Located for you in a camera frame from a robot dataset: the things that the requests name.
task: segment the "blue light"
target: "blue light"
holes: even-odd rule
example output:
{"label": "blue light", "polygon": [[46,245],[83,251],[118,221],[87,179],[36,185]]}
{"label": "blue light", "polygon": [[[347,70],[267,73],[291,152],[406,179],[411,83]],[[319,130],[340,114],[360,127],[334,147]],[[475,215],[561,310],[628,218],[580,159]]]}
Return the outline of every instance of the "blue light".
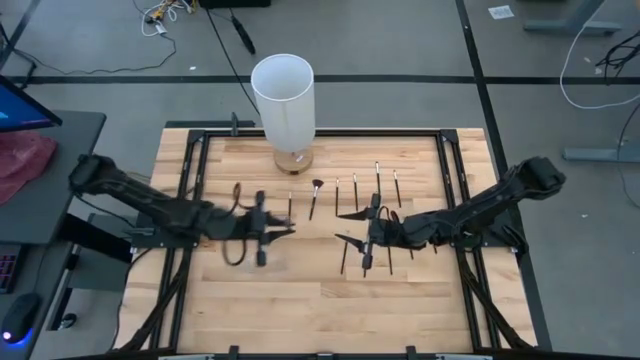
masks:
{"label": "blue light", "polygon": [[6,344],[7,348],[9,349],[24,349],[25,346],[27,346],[27,344],[29,343],[29,341],[31,341],[31,337],[33,336],[33,329],[29,329],[29,332],[27,333],[27,335],[24,337],[24,339],[18,341],[15,344]]}

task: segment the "lamp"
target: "lamp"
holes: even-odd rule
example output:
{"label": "lamp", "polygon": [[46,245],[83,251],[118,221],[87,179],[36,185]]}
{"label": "lamp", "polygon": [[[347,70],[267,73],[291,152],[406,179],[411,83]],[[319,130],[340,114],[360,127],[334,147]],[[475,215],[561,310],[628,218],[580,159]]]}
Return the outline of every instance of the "lamp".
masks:
{"label": "lamp", "polygon": [[305,171],[316,134],[311,65],[291,54],[269,56],[253,68],[251,86],[276,166],[291,175]]}

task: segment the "white lamp shade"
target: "white lamp shade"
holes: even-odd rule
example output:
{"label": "white lamp shade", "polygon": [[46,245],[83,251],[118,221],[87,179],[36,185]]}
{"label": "white lamp shade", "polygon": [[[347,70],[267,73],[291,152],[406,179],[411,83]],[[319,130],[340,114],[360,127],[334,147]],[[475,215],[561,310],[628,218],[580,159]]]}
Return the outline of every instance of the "white lamp shade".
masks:
{"label": "white lamp shade", "polygon": [[282,152],[308,148],[316,134],[311,65],[295,55],[269,56],[253,68],[251,86],[269,143]]}

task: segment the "black desk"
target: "black desk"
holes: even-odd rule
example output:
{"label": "black desk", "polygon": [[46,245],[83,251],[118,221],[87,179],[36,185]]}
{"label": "black desk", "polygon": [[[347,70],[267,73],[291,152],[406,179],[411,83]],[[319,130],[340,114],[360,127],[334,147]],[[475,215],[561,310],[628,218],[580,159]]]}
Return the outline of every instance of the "black desk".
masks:
{"label": "black desk", "polygon": [[[67,177],[79,155],[93,152],[106,119],[99,113],[60,111],[56,114],[64,122],[62,127],[39,130],[58,142],[45,173],[26,184],[7,204],[0,206],[0,241],[35,244],[29,249],[13,292],[0,295],[0,317],[4,317],[18,296],[33,291],[38,276],[40,279],[35,292],[42,298],[27,341],[14,345],[0,341],[2,360],[26,360],[33,350],[73,247],[69,241],[59,241],[72,199]],[[43,254],[45,258],[40,274],[36,274]]]}

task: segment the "wooden tabletop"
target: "wooden tabletop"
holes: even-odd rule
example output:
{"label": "wooden tabletop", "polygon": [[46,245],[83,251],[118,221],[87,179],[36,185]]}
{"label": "wooden tabletop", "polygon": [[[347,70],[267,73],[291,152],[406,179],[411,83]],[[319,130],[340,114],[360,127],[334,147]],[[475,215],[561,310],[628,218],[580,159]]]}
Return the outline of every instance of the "wooden tabletop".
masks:
{"label": "wooden tabletop", "polygon": [[[167,194],[176,193],[188,131],[163,132],[151,185]],[[482,129],[458,129],[458,134],[474,195],[495,184],[491,157]],[[408,251],[392,249],[390,275],[387,250],[377,247],[374,266],[364,278],[362,257],[351,247],[346,270],[340,274],[344,243],[334,233],[364,238],[366,223],[335,217],[336,178],[340,179],[341,214],[355,211],[354,172],[360,209],[369,203],[376,191],[375,161],[380,163],[383,205],[401,218],[446,208],[435,141],[317,137],[313,151],[311,169],[288,176],[276,168],[272,148],[264,139],[212,140],[203,198],[230,206],[233,185],[241,182],[242,204],[251,205],[255,192],[265,190],[266,207],[286,215],[291,191],[297,232],[269,247],[264,268],[255,267],[254,243],[249,244],[243,264],[229,267],[220,243],[201,241],[192,258],[178,352],[226,353],[230,345],[239,345],[243,353],[402,353],[408,345],[415,345],[418,352],[470,352],[460,276],[451,248],[440,247],[435,254],[428,247],[415,252],[413,260]],[[447,157],[453,169],[450,149]],[[396,199],[394,169],[402,208]],[[325,185],[309,221],[314,178]],[[453,180],[459,203],[455,174]],[[230,243],[231,260],[240,254],[240,244]],[[514,255],[506,248],[485,248],[483,254],[495,304],[525,341],[535,343]],[[164,255],[163,249],[153,250],[132,269],[116,347],[131,338],[154,306]],[[488,346],[484,312],[475,303],[483,344]],[[164,344],[172,307],[166,313]]]}

